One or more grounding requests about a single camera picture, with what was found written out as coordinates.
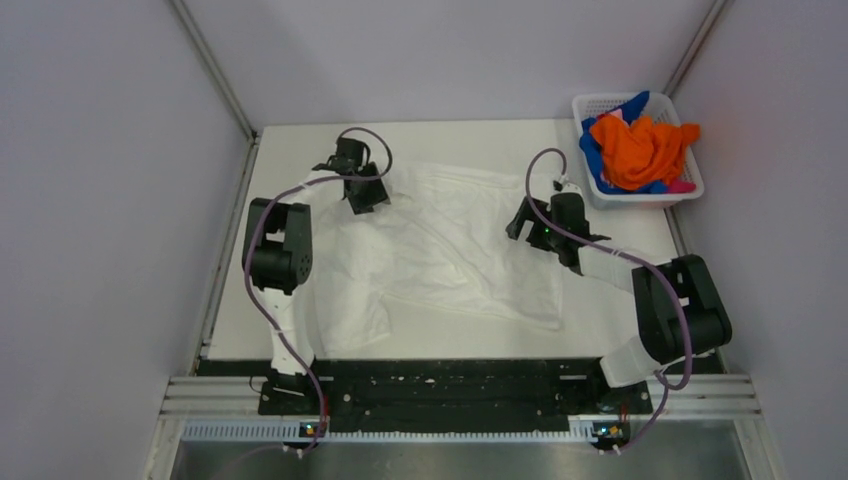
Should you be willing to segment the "white t shirt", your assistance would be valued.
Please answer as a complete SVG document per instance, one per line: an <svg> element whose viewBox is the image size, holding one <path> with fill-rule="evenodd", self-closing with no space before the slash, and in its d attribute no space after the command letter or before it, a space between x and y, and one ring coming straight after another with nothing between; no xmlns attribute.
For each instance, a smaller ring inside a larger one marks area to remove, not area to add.
<svg viewBox="0 0 848 480"><path fill-rule="evenodd" d="M525 197L521 178L425 163L396 168L385 184L389 201L361 215L337 183L311 191L308 286L327 352L388 337L391 297L560 329L560 268L505 231Z"/></svg>

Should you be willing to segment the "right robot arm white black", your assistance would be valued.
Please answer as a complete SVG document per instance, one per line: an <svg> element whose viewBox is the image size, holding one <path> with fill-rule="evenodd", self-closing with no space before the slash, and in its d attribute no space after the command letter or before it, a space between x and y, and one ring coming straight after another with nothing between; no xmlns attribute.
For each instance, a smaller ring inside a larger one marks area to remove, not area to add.
<svg viewBox="0 0 848 480"><path fill-rule="evenodd" d="M560 186L548 201L525 195L505 232L515 240L524 229L528 244L553 253L564 268L630 294L637 332L596 361L586 385L589 404L612 412L627 388L680 362L690 376L694 359L727 344L732 325L706 261L688 254L656 263L594 234L585 202Z"/></svg>

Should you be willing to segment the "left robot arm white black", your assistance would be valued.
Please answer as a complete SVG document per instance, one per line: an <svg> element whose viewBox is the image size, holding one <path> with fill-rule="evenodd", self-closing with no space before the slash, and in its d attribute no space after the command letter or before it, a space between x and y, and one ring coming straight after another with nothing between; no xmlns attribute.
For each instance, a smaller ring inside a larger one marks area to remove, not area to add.
<svg viewBox="0 0 848 480"><path fill-rule="evenodd" d="M272 336L268 383L302 414L314 410L323 396L312 368L314 349L291 311L296 289L307 282L314 267L313 217L340 202L347 203L353 214L365 215L390 201L383 179L393 167L391 147L383 138L377 140L386 154L385 165L379 167L371 147L353 138L355 131L342 131L334 152L299 184L248 204L241 267L248 298Z"/></svg>

